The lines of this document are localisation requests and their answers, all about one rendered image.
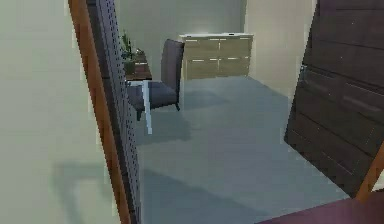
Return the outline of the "brown table with white legs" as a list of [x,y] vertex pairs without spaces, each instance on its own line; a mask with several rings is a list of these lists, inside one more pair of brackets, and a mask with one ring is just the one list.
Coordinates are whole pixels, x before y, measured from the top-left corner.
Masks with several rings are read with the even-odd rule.
[[140,86],[144,105],[147,133],[152,133],[152,119],[150,112],[149,82],[152,80],[152,74],[145,52],[139,48],[133,53],[133,68],[131,74],[126,75],[126,82],[129,86]]

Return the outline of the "beige chest of drawers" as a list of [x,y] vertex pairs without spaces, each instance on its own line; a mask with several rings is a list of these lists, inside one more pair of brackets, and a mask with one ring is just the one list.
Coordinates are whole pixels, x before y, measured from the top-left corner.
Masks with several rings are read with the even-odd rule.
[[252,34],[183,34],[180,38],[185,43],[185,80],[249,74]]

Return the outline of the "dark brown room door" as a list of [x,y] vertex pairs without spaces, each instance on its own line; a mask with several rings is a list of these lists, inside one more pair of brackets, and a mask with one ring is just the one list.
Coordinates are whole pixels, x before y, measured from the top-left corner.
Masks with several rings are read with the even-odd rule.
[[384,144],[384,0],[317,0],[284,140],[354,198]]

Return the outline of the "green house plant in pot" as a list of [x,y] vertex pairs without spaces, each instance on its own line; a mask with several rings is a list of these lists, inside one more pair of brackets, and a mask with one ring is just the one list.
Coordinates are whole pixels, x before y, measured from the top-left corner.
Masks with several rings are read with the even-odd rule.
[[132,52],[131,40],[128,37],[126,31],[123,31],[121,36],[123,43],[124,69],[127,75],[133,75],[135,73],[135,55]]

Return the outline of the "orange wooden door frame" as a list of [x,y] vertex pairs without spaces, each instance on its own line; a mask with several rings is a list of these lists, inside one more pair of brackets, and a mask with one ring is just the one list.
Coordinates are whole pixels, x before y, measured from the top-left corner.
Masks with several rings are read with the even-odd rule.
[[105,96],[86,0],[67,0],[82,65],[99,130],[102,149],[114,194],[120,224],[131,224],[130,210]]

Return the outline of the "dark purple chair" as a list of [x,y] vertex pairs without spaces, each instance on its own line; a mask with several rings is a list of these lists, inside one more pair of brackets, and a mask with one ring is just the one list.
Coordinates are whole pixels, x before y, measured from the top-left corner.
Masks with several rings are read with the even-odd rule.
[[184,43],[167,39],[163,46],[161,58],[161,80],[150,81],[150,109],[175,105],[179,110],[180,80]]

